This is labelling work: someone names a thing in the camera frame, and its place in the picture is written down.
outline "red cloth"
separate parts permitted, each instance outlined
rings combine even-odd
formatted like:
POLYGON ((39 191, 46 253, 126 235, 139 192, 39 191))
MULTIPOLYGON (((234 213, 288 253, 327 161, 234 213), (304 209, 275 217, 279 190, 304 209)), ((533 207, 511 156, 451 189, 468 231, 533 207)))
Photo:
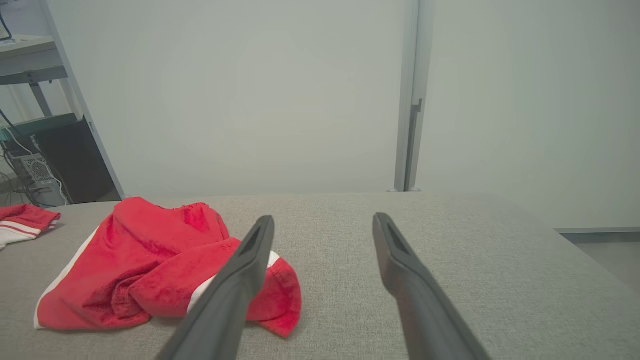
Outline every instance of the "red cloth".
POLYGON ((53 229, 60 214, 33 205, 0 208, 0 249, 8 243, 33 240, 45 230, 53 229))
MULTIPOLYGON (((240 243, 206 204, 124 200, 42 295, 35 326, 106 330, 186 316, 240 243)), ((273 252, 269 260, 247 320, 286 338, 300 319, 300 284, 286 261, 273 252)))

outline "gray table surface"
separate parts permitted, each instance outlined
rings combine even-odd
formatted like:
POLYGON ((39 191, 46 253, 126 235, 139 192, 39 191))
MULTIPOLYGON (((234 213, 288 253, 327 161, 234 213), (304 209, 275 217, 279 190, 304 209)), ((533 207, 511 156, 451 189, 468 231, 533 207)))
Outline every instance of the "gray table surface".
MULTIPOLYGON (((201 197, 240 239, 273 215, 273 250, 300 279, 303 311, 283 340, 248 324, 240 359, 406 358, 394 299, 380 281, 372 216, 386 212, 432 271, 489 354, 611 357, 640 354, 640 299, 532 215, 488 195, 375 193, 201 197)), ((7 358, 154 357, 176 319, 121 331, 33 329, 39 296, 115 202, 56 208, 58 227, 0 252, 0 348, 7 358)))

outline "folded cloth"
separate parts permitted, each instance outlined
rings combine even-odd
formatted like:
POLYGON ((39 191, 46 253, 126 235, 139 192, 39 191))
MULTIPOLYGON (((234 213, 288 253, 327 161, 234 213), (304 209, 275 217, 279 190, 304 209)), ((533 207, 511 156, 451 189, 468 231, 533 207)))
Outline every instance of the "folded cloth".
MULTIPOLYGON (((240 243, 206 204, 164 209, 141 198, 124 200, 45 290, 34 326, 106 330, 151 316, 184 317, 240 243)), ((286 338, 301 307, 295 271, 271 252, 247 320, 286 338)))
POLYGON ((0 208, 0 250, 9 243, 37 238, 56 227, 59 219, 60 214, 33 205, 0 208))

